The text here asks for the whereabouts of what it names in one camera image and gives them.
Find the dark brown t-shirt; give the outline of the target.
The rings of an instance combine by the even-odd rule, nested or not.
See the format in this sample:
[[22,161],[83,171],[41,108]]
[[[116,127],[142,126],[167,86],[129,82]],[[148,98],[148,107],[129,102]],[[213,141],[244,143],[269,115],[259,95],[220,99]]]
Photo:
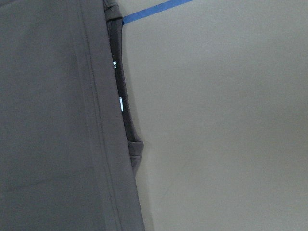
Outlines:
[[142,231],[114,0],[0,3],[0,228]]

